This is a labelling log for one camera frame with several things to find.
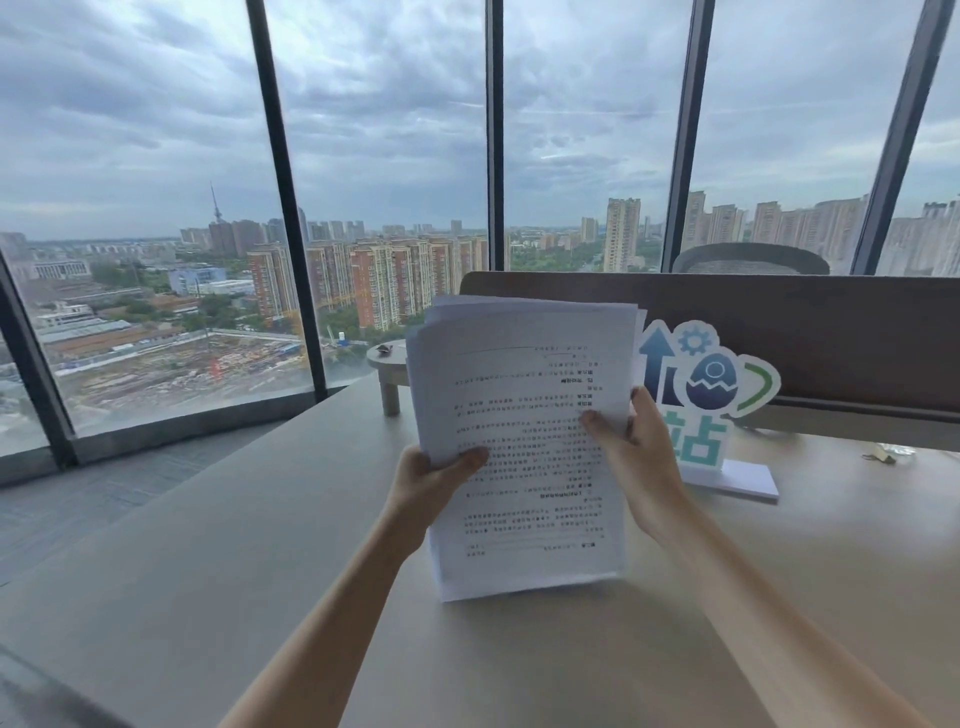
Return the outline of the person's right hand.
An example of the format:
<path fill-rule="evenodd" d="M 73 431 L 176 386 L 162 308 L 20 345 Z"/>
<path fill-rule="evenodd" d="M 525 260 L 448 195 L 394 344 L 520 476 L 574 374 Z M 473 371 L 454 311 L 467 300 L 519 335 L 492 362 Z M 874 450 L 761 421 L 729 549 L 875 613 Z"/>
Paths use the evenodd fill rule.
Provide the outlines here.
<path fill-rule="evenodd" d="M 690 498 L 653 397 L 644 387 L 634 387 L 630 408 L 632 446 L 602 453 L 633 520 L 658 544 L 666 546 L 674 529 L 689 515 Z"/>

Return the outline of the person's left hand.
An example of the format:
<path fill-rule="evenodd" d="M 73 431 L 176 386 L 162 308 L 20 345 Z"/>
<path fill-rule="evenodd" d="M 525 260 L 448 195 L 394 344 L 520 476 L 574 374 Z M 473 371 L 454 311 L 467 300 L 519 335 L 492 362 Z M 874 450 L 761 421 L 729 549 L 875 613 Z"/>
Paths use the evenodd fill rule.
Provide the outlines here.
<path fill-rule="evenodd" d="M 428 476 L 456 458 L 446 466 L 434 466 L 417 445 L 406 447 L 400 455 L 379 523 L 401 558 L 419 549 L 428 528 L 450 503 L 455 491 L 432 491 Z"/>

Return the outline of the stack of printed white papers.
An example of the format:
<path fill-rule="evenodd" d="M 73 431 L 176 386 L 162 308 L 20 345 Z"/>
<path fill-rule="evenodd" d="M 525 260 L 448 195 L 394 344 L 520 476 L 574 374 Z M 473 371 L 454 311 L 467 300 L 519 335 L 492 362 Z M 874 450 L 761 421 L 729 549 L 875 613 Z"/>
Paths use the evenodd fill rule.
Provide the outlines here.
<path fill-rule="evenodd" d="M 487 451 L 428 530 L 442 601 L 621 575 L 623 495 L 581 416 L 626 425 L 645 320 L 633 303 L 447 295 L 407 332 L 421 449 L 436 466 Z"/>

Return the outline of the person's right forearm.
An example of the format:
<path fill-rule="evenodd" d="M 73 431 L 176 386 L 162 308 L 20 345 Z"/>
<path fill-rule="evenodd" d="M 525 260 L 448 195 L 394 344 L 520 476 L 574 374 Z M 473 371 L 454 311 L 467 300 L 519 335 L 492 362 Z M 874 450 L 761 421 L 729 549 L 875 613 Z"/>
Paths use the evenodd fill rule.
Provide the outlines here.
<path fill-rule="evenodd" d="M 683 492 L 650 520 L 777 728 L 932 728 L 799 612 Z"/>

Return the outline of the person's left forearm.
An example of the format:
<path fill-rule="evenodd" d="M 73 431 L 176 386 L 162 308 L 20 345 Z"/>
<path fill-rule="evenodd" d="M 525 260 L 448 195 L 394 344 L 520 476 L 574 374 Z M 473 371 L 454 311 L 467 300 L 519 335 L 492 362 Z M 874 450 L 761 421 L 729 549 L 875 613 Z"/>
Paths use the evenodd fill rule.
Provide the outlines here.
<path fill-rule="evenodd" d="M 339 728 L 403 563 L 426 526 L 385 512 L 217 728 Z"/>

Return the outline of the blue green cutout desk sign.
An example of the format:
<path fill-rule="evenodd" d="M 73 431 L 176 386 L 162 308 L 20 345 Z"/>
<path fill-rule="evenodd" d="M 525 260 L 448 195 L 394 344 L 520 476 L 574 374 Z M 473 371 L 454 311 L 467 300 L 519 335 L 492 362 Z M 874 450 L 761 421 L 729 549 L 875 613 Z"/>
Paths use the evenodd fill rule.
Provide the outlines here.
<path fill-rule="evenodd" d="M 765 407 L 782 387 L 766 360 L 721 344 L 714 326 L 699 320 L 673 328 L 646 324 L 634 370 L 666 423 L 684 483 L 775 504 L 780 493 L 768 466 L 727 455 L 739 419 Z"/>

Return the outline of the small round wooden stool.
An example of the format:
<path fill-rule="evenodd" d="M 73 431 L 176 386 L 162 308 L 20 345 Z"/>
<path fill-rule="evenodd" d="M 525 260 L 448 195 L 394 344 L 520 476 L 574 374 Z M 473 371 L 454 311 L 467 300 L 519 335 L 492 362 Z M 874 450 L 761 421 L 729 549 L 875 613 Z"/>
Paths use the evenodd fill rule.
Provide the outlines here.
<path fill-rule="evenodd" d="M 376 346 L 366 352 L 367 364 L 376 371 L 383 414 L 388 417 L 397 417 L 401 413 L 400 388 L 410 386 L 406 367 L 406 342 L 396 339 L 386 343 L 395 344 L 395 354 L 390 357 L 379 357 Z"/>

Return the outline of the grey mesh office chair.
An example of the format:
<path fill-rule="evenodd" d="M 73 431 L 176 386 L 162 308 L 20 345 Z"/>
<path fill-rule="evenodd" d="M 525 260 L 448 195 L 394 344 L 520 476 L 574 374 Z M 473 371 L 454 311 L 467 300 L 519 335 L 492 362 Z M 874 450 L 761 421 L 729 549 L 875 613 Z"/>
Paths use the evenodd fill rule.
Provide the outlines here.
<path fill-rule="evenodd" d="M 679 274 L 829 276 L 831 267 L 820 255 L 806 249 L 769 243 L 722 242 L 681 252 L 670 271 Z"/>

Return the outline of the brown desk divider panel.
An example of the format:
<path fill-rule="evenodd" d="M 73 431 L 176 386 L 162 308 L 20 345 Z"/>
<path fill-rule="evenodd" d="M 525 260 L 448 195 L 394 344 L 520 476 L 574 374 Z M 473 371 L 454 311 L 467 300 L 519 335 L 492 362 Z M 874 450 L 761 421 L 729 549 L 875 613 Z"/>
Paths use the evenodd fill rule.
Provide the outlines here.
<path fill-rule="evenodd" d="M 960 454 L 960 277 L 472 272 L 459 292 L 702 320 L 781 375 L 749 425 Z"/>

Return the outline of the black window frame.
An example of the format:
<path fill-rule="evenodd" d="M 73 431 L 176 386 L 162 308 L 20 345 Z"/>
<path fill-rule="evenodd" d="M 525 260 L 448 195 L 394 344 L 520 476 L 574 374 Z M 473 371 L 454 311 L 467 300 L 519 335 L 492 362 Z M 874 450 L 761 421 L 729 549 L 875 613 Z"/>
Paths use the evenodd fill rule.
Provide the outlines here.
<path fill-rule="evenodd" d="M 920 346 L 781 394 L 960 417 L 921 202 L 960 207 L 960 0 L 0 0 L 0 487 L 311 407 L 360 377 L 336 332 L 621 204 L 618 285 L 756 205 L 832 327 Z"/>

